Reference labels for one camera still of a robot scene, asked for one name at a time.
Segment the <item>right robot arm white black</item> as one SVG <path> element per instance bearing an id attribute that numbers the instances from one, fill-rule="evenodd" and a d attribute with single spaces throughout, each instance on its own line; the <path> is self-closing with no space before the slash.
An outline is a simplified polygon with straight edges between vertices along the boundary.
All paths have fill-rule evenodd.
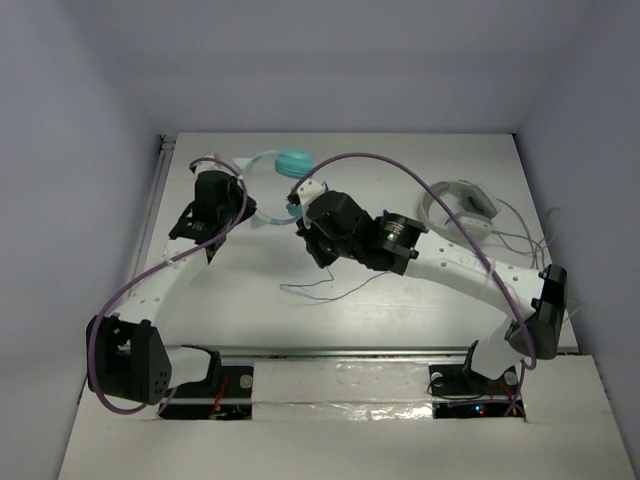
<path id="1" fill-rule="evenodd" d="M 461 378 L 470 391 L 487 391 L 525 359 L 556 357 L 567 303 L 564 268 L 481 260 L 416 220 L 394 213 L 373 218 L 348 194 L 315 183 L 290 198 L 302 209 L 296 233 L 319 267 L 353 260 L 376 272 L 449 287 L 505 314 L 501 325 L 469 347 Z"/>

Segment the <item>teal cat-ear headphones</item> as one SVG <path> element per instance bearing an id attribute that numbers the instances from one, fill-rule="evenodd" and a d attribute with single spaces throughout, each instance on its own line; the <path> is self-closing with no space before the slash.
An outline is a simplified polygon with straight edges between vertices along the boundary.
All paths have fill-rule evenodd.
<path id="1" fill-rule="evenodd" d="M 232 159 L 232 163 L 242 172 L 245 183 L 248 183 L 248 178 L 254 165 L 270 156 L 274 157 L 274 171 L 280 176 L 294 180 L 303 178 L 315 166 L 313 157 L 309 152 L 297 149 L 264 151 L 252 158 L 236 157 Z M 288 202 L 286 209 L 288 212 L 287 218 L 274 218 L 256 209 L 250 218 L 251 228 L 258 229 L 267 225 L 287 226 L 294 224 L 301 218 L 302 210 L 299 206 Z"/>

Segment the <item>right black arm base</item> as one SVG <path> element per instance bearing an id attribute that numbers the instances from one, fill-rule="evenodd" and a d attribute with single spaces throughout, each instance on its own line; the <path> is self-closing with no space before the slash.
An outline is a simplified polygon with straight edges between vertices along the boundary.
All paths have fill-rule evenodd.
<path id="1" fill-rule="evenodd" d="M 433 399 L 435 419 L 525 419 L 520 382 L 515 367 L 491 380 L 475 372 L 464 373 L 461 364 L 435 364 L 429 367 L 426 390 Z"/>

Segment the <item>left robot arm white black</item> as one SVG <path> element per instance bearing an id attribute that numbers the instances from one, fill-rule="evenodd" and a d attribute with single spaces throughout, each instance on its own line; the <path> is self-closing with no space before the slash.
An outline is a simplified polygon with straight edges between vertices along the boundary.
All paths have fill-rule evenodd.
<path id="1" fill-rule="evenodd" d="M 168 347 L 161 327 L 256 203 L 234 170 L 195 168 L 194 198 L 168 233 L 156 264 L 122 287 L 86 330 L 88 386 L 111 412 L 131 415 L 172 397 L 216 396 L 220 354 L 195 344 Z"/>

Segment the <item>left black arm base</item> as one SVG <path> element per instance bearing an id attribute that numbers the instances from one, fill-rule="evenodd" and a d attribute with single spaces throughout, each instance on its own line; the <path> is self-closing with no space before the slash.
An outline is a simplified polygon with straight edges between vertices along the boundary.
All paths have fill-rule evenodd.
<path id="1" fill-rule="evenodd" d="M 214 386 L 178 387 L 158 415 L 164 420 L 251 420 L 253 373 L 252 365 L 223 365 Z"/>

